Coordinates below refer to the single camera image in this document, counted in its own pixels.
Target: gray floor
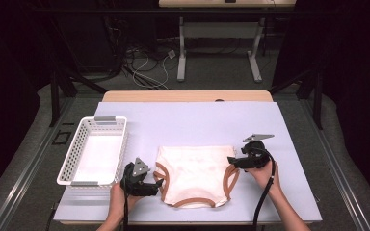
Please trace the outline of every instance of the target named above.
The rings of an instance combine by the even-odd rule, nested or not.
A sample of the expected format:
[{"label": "gray floor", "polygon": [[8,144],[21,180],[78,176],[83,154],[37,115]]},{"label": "gray floor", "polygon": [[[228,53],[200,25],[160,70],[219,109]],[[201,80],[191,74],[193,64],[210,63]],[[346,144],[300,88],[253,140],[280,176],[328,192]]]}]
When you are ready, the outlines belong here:
[{"label": "gray floor", "polygon": [[[227,39],[203,39],[198,44],[189,46],[185,82],[176,81],[177,58],[166,60],[165,67],[169,75],[166,86],[173,90],[267,90],[271,86],[273,71],[278,57],[281,38],[272,38],[268,43],[265,57],[257,57],[263,83],[253,81],[246,51],[250,41],[242,41],[235,52],[236,43]],[[134,65],[141,66],[145,59],[136,60]],[[166,73],[161,67],[143,74],[164,81]],[[91,116],[96,103],[102,95],[76,83],[79,94],[75,99],[62,97],[64,105],[62,123],[79,121],[82,116]],[[109,90],[146,90],[134,84],[129,75],[121,73],[108,81],[100,82]],[[322,122],[323,131],[314,129],[308,118],[308,104],[311,100],[298,101],[294,92],[296,86],[283,90],[274,96],[279,104],[286,124],[292,136],[304,172],[316,197],[323,221],[311,224],[313,230],[370,230],[370,188],[352,162],[345,146],[335,112],[334,103],[323,98]],[[15,153],[13,160],[0,179],[0,230],[43,230],[50,214],[50,206],[57,201],[63,191],[56,185],[59,162],[65,155],[66,146],[51,145],[54,135],[59,131],[73,132],[75,127],[59,124],[49,128],[51,118],[49,86],[39,92],[40,110],[34,124],[23,143]],[[327,152],[332,152],[339,170],[344,177],[335,178],[335,166],[329,165]],[[342,191],[340,182],[347,182],[350,190]],[[348,194],[355,200],[347,200]],[[365,217],[352,213],[351,206],[359,206]],[[53,221],[51,230],[95,230],[97,226],[64,226]],[[179,230],[180,227],[165,227],[168,230]],[[218,227],[198,227],[197,230],[218,230]],[[236,229],[222,227],[220,230]],[[238,230],[250,230],[249,227],[238,227]],[[154,227],[152,230],[163,230]],[[279,225],[267,226],[266,230],[282,230]]]}]

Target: garment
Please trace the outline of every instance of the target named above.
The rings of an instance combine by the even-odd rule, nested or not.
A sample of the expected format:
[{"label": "garment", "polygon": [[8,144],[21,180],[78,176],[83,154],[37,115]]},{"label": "garment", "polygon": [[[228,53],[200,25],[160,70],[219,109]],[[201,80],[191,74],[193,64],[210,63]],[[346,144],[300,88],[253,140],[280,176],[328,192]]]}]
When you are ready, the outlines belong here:
[{"label": "garment", "polygon": [[227,157],[232,146],[161,146],[154,171],[164,179],[161,199],[173,207],[219,207],[230,200],[239,169]]}]

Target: gray mat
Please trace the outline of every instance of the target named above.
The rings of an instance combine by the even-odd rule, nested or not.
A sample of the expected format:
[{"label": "gray mat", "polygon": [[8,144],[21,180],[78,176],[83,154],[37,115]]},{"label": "gray mat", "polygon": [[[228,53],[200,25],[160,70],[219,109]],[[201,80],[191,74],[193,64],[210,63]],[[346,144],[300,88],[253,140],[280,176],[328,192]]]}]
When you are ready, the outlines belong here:
[{"label": "gray mat", "polygon": [[[32,184],[25,193],[8,230],[44,230],[51,213],[51,206],[58,201],[65,187],[56,183],[56,177],[65,158],[71,138],[80,119],[92,116],[99,98],[77,98],[70,112],[62,121],[60,132],[70,133],[67,144],[52,144],[46,151]],[[322,222],[310,225],[312,230],[356,230],[351,216],[335,186],[330,171],[325,163],[323,148],[306,120],[304,109],[297,100],[279,100],[293,143],[304,167],[304,172],[314,194],[320,199],[318,203]],[[61,142],[65,136],[59,136]],[[62,225],[51,222],[50,230],[95,230],[98,225]],[[147,230],[251,230],[249,226],[201,226],[201,227],[147,227]],[[145,227],[132,227],[132,230],[145,230]],[[281,225],[267,225],[266,230],[283,230]]]},{"label": "gray mat", "polygon": [[[225,50],[224,53],[217,53],[218,47],[222,47],[225,43],[222,46],[216,46],[216,48],[206,48],[205,46],[209,45],[209,42],[214,42],[210,39],[201,42],[203,44],[199,45],[200,48],[187,49],[184,82],[176,80],[179,54],[164,62],[167,72],[162,68],[163,61],[156,63],[152,60],[147,61],[144,57],[137,58],[133,68],[139,68],[146,63],[141,68],[144,71],[140,71],[140,73],[159,82],[166,81],[165,85],[171,90],[268,90],[272,85],[281,41],[282,38],[269,40],[266,55],[263,56],[261,52],[256,55],[257,65],[263,79],[262,83],[255,83],[251,73],[247,55],[247,52],[251,50],[252,40],[250,39],[242,40],[238,48],[231,53],[226,53],[226,51],[232,50],[233,46],[231,49]],[[124,72],[116,78],[97,84],[107,90],[145,90],[134,83],[131,75],[124,74]],[[76,84],[76,86],[79,92],[91,91],[87,86],[81,84]]]}]

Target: orange trim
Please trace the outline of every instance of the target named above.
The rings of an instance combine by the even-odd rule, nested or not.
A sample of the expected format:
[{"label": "orange trim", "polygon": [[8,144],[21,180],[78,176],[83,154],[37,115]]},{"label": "orange trim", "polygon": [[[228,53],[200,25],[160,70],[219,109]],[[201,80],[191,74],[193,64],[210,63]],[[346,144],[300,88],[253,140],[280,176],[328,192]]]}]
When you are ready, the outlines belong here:
[{"label": "orange trim", "polygon": [[[236,175],[233,177],[233,180],[229,186],[229,178],[233,174],[236,174]],[[233,190],[238,178],[239,178],[239,169],[237,169],[235,165],[229,165],[226,168],[226,171],[224,174],[224,181],[223,181],[224,193],[228,200],[230,200],[230,192]]]},{"label": "orange trim", "polygon": [[189,204],[189,203],[196,203],[196,202],[205,203],[205,204],[210,205],[210,207],[215,208],[215,202],[213,200],[206,199],[206,198],[201,198],[201,197],[195,197],[195,198],[189,198],[189,199],[181,200],[181,201],[176,202],[175,204],[173,204],[173,207],[179,208],[182,205]]},{"label": "orange trim", "polygon": [[160,190],[161,190],[161,200],[164,201],[165,196],[167,195],[168,187],[170,185],[170,175],[168,174],[168,170],[163,165],[161,165],[158,162],[156,162],[155,165],[157,167],[161,168],[161,170],[164,171],[164,173],[165,173],[165,176],[164,176],[163,174],[154,171],[154,176],[160,176],[161,178],[163,178],[165,180],[165,187],[160,188]]}]

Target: dark curtain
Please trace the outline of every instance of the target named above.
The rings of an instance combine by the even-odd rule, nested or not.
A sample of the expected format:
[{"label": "dark curtain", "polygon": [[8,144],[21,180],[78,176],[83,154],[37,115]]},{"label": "dark curtain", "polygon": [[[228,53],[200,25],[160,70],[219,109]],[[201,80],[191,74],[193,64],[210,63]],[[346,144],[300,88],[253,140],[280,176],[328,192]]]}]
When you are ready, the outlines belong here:
[{"label": "dark curtain", "polygon": [[[343,33],[338,33],[343,39],[329,53],[323,70],[323,94],[335,102],[346,148],[370,184],[370,1],[298,0],[296,11],[351,4],[362,5]],[[329,18],[292,19],[277,61],[274,86],[311,67],[326,39],[337,36],[331,33],[334,23]]]},{"label": "dark curtain", "polygon": [[15,1],[0,0],[0,177],[29,130],[49,83],[39,40]]}]

